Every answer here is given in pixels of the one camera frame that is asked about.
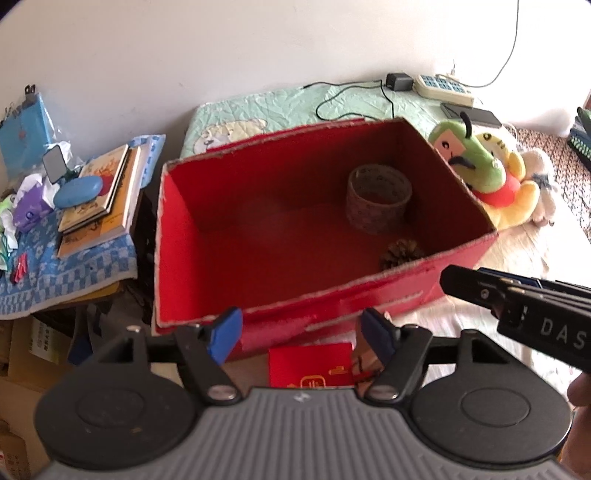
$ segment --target tape roll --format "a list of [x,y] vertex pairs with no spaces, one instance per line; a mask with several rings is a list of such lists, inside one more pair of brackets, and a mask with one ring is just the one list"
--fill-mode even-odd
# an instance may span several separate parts
[[412,194],[402,172],[387,165],[362,165],[349,175],[347,219],[370,235],[392,232],[403,222]]

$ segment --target green plush toy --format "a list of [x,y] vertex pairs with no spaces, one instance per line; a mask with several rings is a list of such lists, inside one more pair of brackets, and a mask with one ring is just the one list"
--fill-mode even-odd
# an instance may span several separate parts
[[463,124],[446,120],[429,135],[429,143],[445,158],[469,188],[481,193],[499,190],[506,181],[503,163],[472,135],[472,123],[462,112]]

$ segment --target paper box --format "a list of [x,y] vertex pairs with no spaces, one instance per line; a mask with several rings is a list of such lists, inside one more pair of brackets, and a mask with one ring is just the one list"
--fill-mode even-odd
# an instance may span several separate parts
[[72,369],[67,363],[72,340],[33,317],[14,321],[7,379],[45,391]]
[[0,320],[0,364],[8,363],[13,320]]
[[14,480],[31,478],[25,441],[11,433],[4,420],[0,420],[0,469],[8,471]]
[[[349,173],[386,164],[411,182],[405,224],[368,235],[346,219]],[[336,122],[263,135],[163,168],[155,315],[160,331],[243,309],[235,351],[252,354],[354,330],[443,293],[442,269],[472,267],[497,233],[447,163],[405,120]],[[428,257],[380,272],[399,238]]]

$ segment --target light green quilt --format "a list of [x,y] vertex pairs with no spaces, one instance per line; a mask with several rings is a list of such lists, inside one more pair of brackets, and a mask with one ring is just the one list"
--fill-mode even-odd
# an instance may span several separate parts
[[[195,110],[187,130],[181,158],[253,135],[318,123],[321,120],[314,113],[316,107],[342,89],[340,86],[313,85],[202,105]],[[440,102],[436,100],[423,98],[414,92],[392,92],[386,88],[384,91],[394,103],[395,116],[406,118],[425,137],[445,119]],[[391,105],[383,97],[379,86],[371,90],[351,88],[323,105],[319,111],[322,117],[329,119],[347,112],[384,119],[392,117]]]

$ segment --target white plush toy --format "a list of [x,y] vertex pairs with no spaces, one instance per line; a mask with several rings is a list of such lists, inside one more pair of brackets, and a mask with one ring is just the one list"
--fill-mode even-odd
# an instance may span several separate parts
[[548,154],[540,148],[532,148],[521,153],[525,164],[525,179],[533,180],[540,187],[538,205],[531,214],[537,226],[554,225],[558,184],[554,181],[554,167]]

